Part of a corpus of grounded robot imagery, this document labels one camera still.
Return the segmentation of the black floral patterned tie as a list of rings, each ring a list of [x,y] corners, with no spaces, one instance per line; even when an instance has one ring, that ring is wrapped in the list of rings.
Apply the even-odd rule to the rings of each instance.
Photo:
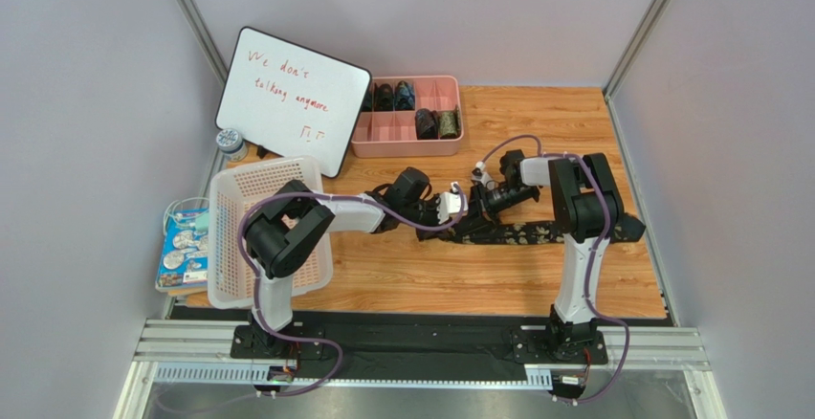
[[[646,225],[636,216],[625,213],[611,229],[611,243],[636,243],[644,235]],[[562,244],[564,233],[553,220],[520,222],[488,227],[485,231],[459,233],[454,229],[444,232],[416,231],[419,241],[432,239],[465,245],[545,245]]]

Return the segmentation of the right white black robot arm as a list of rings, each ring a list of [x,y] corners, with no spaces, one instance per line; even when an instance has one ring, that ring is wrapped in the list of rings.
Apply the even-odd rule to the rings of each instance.
[[[527,157],[512,150],[501,157],[500,172],[504,179],[494,187],[474,184],[456,235],[483,245],[564,245],[562,281],[543,342],[551,358],[570,361],[599,339],[595,294],[611,233],[625,213],[619,190],[602,153]],[[542,187],[550,189],[554,220],[501,223],[502,211],[539,200]]]

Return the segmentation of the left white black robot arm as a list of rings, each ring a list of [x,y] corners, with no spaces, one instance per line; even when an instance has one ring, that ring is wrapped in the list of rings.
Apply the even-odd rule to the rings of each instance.
[[[402,224],[441,232],[461,218],[438,195],[428,205],[422,195],[429,182],[407,168],[385,192],[357,195],[315,191],[292,179],[246,211],[235,245],[253,274],[254,325],[273,337],[293,321],[294,275],[326,243],[332,232],[380,233]]]

